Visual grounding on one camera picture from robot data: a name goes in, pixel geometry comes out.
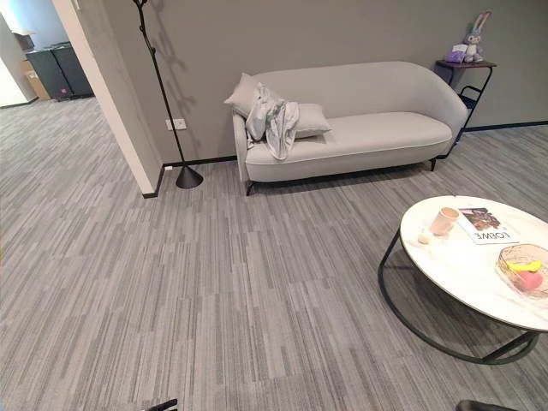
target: light gray sofa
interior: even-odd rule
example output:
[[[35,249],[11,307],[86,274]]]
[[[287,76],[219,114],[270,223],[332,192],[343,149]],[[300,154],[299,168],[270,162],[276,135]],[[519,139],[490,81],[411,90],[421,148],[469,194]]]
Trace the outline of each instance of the light gray sofa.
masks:
[[[332,130],[295,140],[276,160],[264,143],[247,149],[245,119],[233,113],[243,182],[279,182],[419,163],[447,154],[467,117],[455,92],[412,63],[360,63],[257,74],[289,101],[317,103]]]

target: gray carpet tile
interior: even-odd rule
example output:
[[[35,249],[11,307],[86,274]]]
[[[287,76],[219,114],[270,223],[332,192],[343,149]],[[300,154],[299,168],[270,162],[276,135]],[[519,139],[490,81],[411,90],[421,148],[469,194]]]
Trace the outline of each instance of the gray carpet tile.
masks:
[[[6,411],[548,409],[548,338],[505,366],[455,360],[388,309],[377,266],[443,194],[548,220],[548,127],[465,134],[448,160],[243,195],[235,162],[141,198],[94,98],[0,110],[0,398]],[[401,310],[482,355],[519,331],[456,304],[400,246]]]

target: sofa backrest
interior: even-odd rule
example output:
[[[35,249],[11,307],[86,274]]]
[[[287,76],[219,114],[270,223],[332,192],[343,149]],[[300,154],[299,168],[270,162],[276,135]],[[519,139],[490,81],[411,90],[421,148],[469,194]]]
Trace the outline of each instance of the sofa backrest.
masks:
[[[299,68],[254,77],[289,101],[321,104],[327,118],[422,112],[421,105],[432,104],[429,85],[443,82],[429,69],[405,62]]]

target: yellow fruit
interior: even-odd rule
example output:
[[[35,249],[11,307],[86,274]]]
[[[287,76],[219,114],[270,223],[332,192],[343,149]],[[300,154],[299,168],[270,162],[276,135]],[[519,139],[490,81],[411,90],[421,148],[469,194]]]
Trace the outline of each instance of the yellow fruit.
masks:
[[[517,264],[517,263],[506,263],[508,268],[512,271],[531,271],[536,272],[542,268],[542,261],[532,261],[529,264]]]

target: glass bowl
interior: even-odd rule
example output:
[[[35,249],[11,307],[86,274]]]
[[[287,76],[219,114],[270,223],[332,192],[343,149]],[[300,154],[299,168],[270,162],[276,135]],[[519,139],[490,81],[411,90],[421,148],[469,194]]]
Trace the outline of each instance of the glass bowl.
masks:
[[[522,278],[508,267],[508,263],[528,264],[539,260],[542,267],[537,271],[542,283],[535,289],[527,289]],[[520,294],[535,299],[548,298],[548,251],[533,244],[520,244],[503,248],[498,256],[497,272],[503,280]]]

